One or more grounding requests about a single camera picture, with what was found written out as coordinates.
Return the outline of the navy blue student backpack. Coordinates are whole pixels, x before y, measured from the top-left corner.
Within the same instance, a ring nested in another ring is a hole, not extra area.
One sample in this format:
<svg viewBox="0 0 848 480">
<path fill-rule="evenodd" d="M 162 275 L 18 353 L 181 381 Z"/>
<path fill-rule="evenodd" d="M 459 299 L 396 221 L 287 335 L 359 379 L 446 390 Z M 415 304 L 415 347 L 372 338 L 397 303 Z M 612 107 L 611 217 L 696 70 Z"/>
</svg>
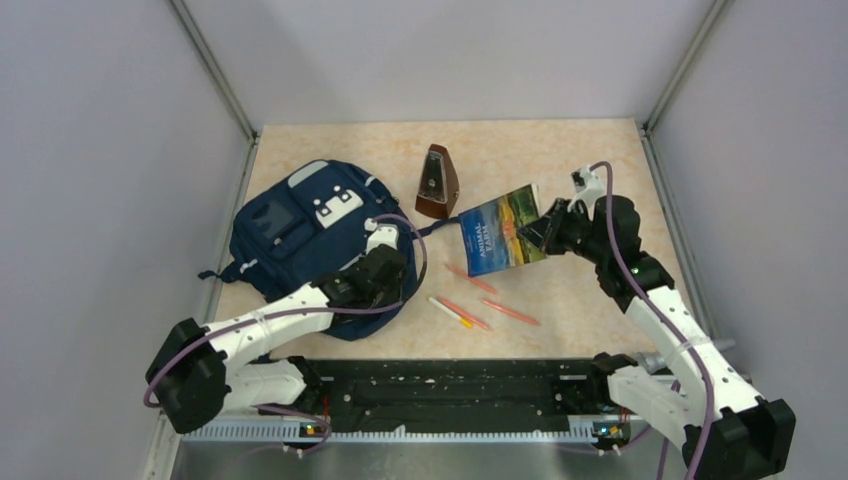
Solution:
<svg viewBox="0 0 848 480">
<path fill-rule="evenodd" d="M 364 254 L 365 222 L 374 217 L 399 228 L 397 248 L 407 273 L 394 293 L 407 301 L 427 273 L 416 259 L 417 236 L 404 224 L 399 200 L 377 177 L 338 160 L 311 161 L 248 201 L 233 221 L 231 263 L 198 276 L 246 282 L 267 302 L 280 300 Z"/>
</svg>

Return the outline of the blue green landscape book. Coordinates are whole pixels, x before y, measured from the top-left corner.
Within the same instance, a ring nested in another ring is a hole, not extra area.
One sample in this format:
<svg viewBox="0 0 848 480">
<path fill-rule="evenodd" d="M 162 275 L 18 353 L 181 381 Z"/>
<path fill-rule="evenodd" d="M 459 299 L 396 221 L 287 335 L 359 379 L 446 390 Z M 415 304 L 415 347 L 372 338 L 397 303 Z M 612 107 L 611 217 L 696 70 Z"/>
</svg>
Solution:
<svg viewBox="0 0 848 480">
<path fill-rule="evenodd" d="M 518 235 L 540 218 L 538 186 L 533 183 L 460 213 L 468 275 L 479 277 L 546 259 Z"/>
</svg>

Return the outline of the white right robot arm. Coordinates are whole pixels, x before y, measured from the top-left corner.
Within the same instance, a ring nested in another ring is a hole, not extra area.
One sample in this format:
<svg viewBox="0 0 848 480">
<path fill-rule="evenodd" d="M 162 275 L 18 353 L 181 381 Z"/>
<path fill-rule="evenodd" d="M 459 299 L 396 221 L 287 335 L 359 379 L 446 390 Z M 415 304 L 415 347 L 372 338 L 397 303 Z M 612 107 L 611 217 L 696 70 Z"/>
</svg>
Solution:
<svg viewBox="0 0 848 480">
<path fill-rule="evenodd" d="M 595 267 L 602 291 L 654 343 L 676 389 L 628 354 L 596 355 L 586 385 L 600 412 L 641 417 L 681 453 L 689 479 L 763 479 L 784 471 L 796 416 L 768 400 L 725 359 L 684 304 L 662 263 L 644 251 L 641 218 L 623 196 L 557 199 L 521 239 L 548 255 L 573 253 Z"/>
</svg>

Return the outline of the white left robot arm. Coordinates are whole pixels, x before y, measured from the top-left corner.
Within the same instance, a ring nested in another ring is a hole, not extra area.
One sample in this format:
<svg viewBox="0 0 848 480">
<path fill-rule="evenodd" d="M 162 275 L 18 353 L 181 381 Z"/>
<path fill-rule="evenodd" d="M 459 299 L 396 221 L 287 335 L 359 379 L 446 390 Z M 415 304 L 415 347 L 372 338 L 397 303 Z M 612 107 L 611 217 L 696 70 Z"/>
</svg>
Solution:
<svg viewBox="0 0 848 480">
<path fill-rule="evenodd" d="M 205 325 L 182 320 L 148 367 L 143 403 L 160 409 L 180 434 L 223 412 L 265 404 L 308 413 L 319 404 L 318 383 L 291 360 L 260 364 L 258 358 L 344 320 L 398 308 L 406 274 L 405 255 L 378 245 L 346 269 L 323 274 L 246 314 Z"/>
</svg>

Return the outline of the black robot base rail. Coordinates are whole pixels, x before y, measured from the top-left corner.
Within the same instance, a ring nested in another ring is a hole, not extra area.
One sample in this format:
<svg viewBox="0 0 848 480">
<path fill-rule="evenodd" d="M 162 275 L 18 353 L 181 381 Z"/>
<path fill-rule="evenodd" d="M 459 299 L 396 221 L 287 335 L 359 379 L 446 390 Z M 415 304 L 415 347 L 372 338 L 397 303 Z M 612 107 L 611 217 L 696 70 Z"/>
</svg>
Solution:
<svg viewBox="0 0 848 480">
<path fill-rule="evenodd" d="M 306 381 L 293 409 L 336 438 L 541 433 L 611 448 L 640 433 L 634 415 L 594 397 L 586 359 L 290 360 Z"/>
</svg>

